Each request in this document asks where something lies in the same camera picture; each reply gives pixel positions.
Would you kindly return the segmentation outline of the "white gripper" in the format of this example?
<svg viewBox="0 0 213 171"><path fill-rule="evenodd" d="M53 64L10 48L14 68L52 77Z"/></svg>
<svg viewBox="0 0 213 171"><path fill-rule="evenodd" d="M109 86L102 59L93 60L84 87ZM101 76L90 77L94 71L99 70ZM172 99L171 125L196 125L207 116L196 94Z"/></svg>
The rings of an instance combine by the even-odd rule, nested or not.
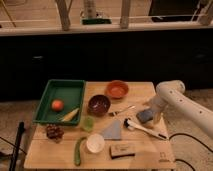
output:
<svg viewBox="0 0 213 171"><path fill-rule="evenodd" d="M162 117L162 112L165 108L165 101L156 94L150 99L148 104L149 107L145 110L145 114L153 120L154 124L157 124Z"/></svg>

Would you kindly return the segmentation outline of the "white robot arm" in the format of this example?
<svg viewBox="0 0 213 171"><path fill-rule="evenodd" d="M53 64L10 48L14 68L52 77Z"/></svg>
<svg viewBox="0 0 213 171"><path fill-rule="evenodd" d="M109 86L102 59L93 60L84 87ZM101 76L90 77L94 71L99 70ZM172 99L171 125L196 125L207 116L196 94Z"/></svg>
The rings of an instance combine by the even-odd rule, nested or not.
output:
<svg viewBox="0 0 213 171"><path fill-rule="evenodd" d="M213 111L186 97L185 84L181 80L160 82L155 91L150 106L143 111L145 121L151 119L154 124L158 123L165 107L171 105L213 139Z"/></svg>

